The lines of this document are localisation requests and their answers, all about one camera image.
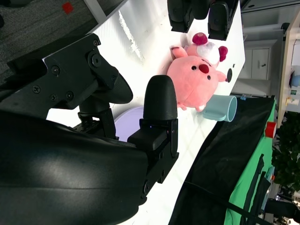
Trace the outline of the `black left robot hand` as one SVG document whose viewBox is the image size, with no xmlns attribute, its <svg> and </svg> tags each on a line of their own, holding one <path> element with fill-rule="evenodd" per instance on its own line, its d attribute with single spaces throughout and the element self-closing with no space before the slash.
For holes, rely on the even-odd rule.
<svg viewBox="0 0 300 225">
<path fill-rule="evenodd" d="M 227 40 L 238 0 L 168 0 L 172 31 L 187 33 L 194 19 L 208 18 L 210 39 Z"/>
</svg>

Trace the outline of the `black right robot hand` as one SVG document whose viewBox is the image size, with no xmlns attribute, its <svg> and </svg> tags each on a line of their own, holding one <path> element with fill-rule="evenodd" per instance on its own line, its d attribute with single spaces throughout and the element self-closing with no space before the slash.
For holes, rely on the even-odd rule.
<svg viewBox="0 0 300 225">
<path fill-rule="evenodd" d="M 113 225 L 131 218 L 177 161 L 169 76 L 148 82 L 140 128 L 116 136 L 111 103 L 130 86 L 96 34 L 58 39 L 8 63 L 0 87 L 0 222 Z"/>
</svg>

